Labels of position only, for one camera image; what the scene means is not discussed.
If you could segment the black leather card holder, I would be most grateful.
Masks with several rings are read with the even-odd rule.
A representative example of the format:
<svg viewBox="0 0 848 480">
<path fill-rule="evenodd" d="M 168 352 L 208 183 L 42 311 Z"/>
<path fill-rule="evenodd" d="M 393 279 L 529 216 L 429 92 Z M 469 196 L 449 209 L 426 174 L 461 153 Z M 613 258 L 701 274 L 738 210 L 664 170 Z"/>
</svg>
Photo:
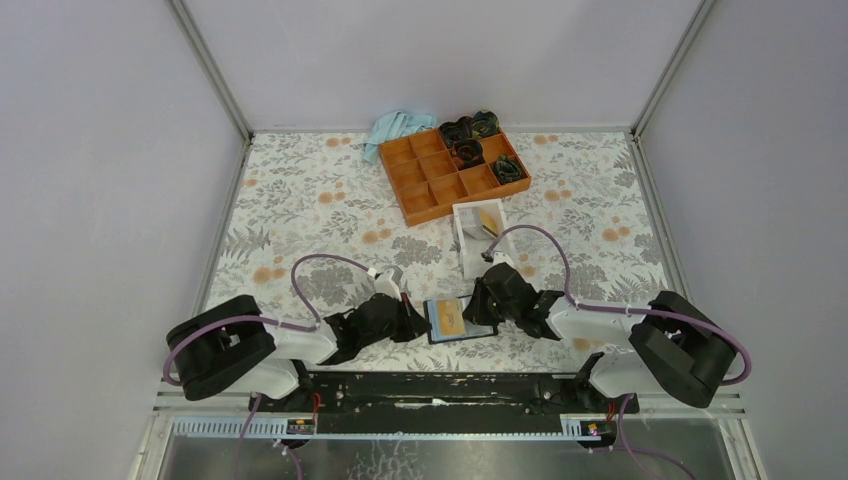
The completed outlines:
<svg viewBox="0 0 848 480">
<path fill-rule="evenodd" d="M 430 323 L 427 334 L 431 345 L 494 337 L 494 326 L 476 325 L 463 317 L 471 296 L 453 299 L 432 299 L 423 302 L 424 317 Z"/>
</svg>

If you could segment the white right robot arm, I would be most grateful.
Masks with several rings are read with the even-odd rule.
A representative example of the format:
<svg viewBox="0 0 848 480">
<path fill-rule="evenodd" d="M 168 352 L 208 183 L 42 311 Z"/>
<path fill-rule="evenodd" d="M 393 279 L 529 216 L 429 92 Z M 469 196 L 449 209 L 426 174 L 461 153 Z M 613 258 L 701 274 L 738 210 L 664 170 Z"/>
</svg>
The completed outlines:
<svg viewBox="0 0 848 480">
<path fill-rule="evenodd" d="M 533 338 L 598 340 L 625 347 L 601 353 L 581 369 L 575 402 L 597 412 L 612 398 L 664 392 L 694 408 L 708 407 L 736 358 L 747 353 L 681 295 L 660 292 L 646 305 L 590 304 L 564 291 L 537 290 L 506 263 L 475 281 L 464 320 L 497 327 L 514 323 Z"/>
</svg>

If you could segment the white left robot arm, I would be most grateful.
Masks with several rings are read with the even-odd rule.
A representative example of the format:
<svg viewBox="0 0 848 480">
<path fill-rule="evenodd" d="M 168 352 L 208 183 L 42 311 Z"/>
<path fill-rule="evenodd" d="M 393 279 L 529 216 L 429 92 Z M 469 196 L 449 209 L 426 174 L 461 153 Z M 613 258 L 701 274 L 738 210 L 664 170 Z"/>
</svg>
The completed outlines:
<svg viewBox="0 0 848 480">
<path fill-rule="evenodd" d="M 296 411 L 310 397 L 301 377 L 307 364 L 343 364 L 380 341 L 410 342 L 429 330 L 405 296 L 377 293 L 307 326 L 268 318 L 252 296 L 239 295 L 166 334 L 163 379 L 189 401 L 244 389 Z"/>
</svg>

